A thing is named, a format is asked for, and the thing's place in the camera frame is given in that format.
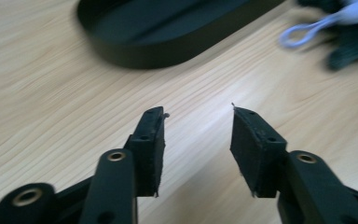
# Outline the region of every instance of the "bolt hole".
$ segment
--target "bolt hole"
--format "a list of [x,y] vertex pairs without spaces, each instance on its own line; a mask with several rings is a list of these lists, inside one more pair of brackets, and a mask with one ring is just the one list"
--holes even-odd
[[340,219],[341,222],[345,224],[358,224],[358,220],[356,220],[356,218],[347,215],[341,216]]
[[97,222],[101,224],[109,224],[112,223],[114,219],[115,219],[115,215],[113,213],[104,212],[98,216]]
[[110,161],[121,161],[126,157],[126,154],[122,152],[114,152],[107,156],[107,159]]
[[27,189],[21,192],[13,199],[13,205],[22,207],[31,203],[36,202],[40,197],[42,197],[41,189]]
[[315,158],[313,158],[312,156],[307,155],[307,154],[299,154],[299,155],[297,155],[297,158],[302,162],[316,163]]

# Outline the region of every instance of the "wood grain surface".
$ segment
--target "wood grain surface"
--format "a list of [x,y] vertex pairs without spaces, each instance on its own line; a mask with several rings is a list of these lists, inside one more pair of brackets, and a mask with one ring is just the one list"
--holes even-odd
[[160,197],[139,200],[142,224],[281,222],[276,200],[252,198],[229,152],[231,103],[358,189],[358,63],[327,71],[328,35],[297,50],[277,44],[315,11],[281,10],[186,63],[130,70],[90,50],[75,8],[76,0],[0,0],[0,199],[27,183],[60,191],[92,175],[158,105],[171,114],[164,170]]

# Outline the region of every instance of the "black plastic tray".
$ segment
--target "black plastic tray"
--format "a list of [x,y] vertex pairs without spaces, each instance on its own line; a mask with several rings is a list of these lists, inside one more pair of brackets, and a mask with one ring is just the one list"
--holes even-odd
[[282,0],[80,0],[77,17],[107,61],[130,68],[185,62]]

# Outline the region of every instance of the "oval black container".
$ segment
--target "oval black container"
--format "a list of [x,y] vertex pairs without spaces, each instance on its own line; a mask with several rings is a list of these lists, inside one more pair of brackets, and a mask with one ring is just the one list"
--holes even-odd
[[77,17],[108,62],[160,68],[185,62],[282,0],[80,0]]

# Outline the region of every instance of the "wooden table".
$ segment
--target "wooden table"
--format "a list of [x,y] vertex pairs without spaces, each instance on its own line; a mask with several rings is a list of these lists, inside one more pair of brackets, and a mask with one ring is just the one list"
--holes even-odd
[[90,50],[76,2],[0,0],[0,199],[27,183],[59,191],[92,175],[158,105],[171,114],[164,170],[160,197],[139,200],[142,224],[280,223],[276,200],[252,198],[229,151],[231,103],[358,189],[358,63],[326,70],[326,35],[298,50],[277,44],[314,11],[282,7],[186,63],[130,70]]

